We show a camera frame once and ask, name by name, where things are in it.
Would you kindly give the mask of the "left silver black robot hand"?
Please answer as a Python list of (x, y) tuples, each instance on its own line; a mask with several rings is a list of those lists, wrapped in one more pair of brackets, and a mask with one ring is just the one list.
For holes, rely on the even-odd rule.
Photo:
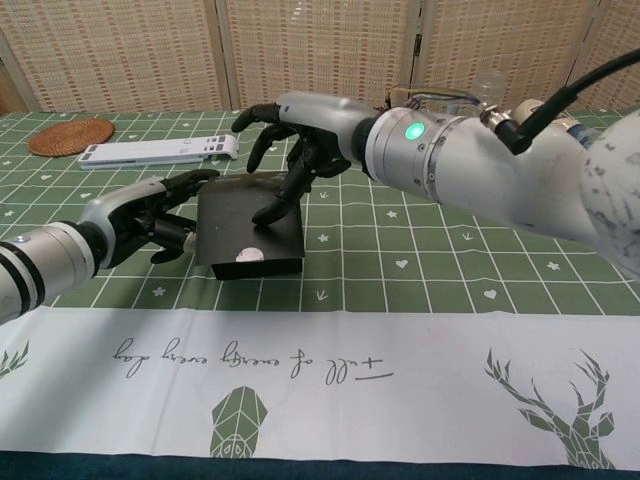
[(215, 169), (152, 176), (92, 199), (79, 224), (93, 231), (91, 239), (101, 241), (96, 266), (114, 268), (149, 243), (162, 248), (152, 257), (153, 264), (193, 252), (196, 222), (170, 210), (195, 197), (202, 186), (219, 176)]

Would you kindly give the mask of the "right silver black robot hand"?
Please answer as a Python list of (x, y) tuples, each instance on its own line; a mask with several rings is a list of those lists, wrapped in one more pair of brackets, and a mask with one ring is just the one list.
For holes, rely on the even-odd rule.
[(252, 221), (267, 226), (279, 221), (311, 191), (316, 178), (332, 178), (359, 164), (368, 168), (365, 147), (378, 110), (346, 97), (289, 91), (272, 103), (255, 104), (239, 114), (231, 131), (240, 133), (254, 123), (267, 126), (256, 138), (246, 164), (257, 170), (266, 151), (276, 141), (296, 135), (286, 157), (288, 173), (270, 204)]

